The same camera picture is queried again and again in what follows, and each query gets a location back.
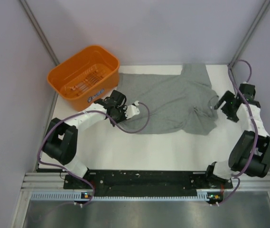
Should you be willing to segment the grey t shirt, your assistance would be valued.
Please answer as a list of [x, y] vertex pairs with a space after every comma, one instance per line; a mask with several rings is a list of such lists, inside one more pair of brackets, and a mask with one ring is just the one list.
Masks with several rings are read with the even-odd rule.
[[143, 102], [140, 114], [122, 122], [127, 131], [141, 127], [141, 134], [165, 134], [183, 130], [208, 135], [217, 127], [213, 106], [218, 95], [204, 64], [184, 64], [179, 75], [120, 74], [117, 90], [126, 95], [127, 105]]

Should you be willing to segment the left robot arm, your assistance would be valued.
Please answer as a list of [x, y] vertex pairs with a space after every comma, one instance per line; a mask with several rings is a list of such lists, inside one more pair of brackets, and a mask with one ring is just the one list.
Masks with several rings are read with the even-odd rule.
[[106, 119], [112, 125], [126, 120], [126, 101], [124, 94], [113, 90], [110, 96], [96, 100], [78, 114], [65, 120], [54, 118], [49, 124], [40, 151], [59, 162], [56, 167], [73, 173], [74, 183], [79, 188], [88, 187], [91, 181], [86, 174], [88, 168], [76, 156], [78, 131]]

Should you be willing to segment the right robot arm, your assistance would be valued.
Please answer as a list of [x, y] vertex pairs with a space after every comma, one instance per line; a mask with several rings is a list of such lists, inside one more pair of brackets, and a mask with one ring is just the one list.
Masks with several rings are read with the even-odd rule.
[[261, 105], [255, 98], [255, 86], [242, 83], [234, 95], [226, 91], [214, 109], [220, 108], [228, 120], [241, 124], [242, 134], [226, 161], [215, 161], [207, 167], [205, 184], [220, 187], [231, 177], [244, 173], [263, 178], [270, 169], [270, 135], [260, 116]]

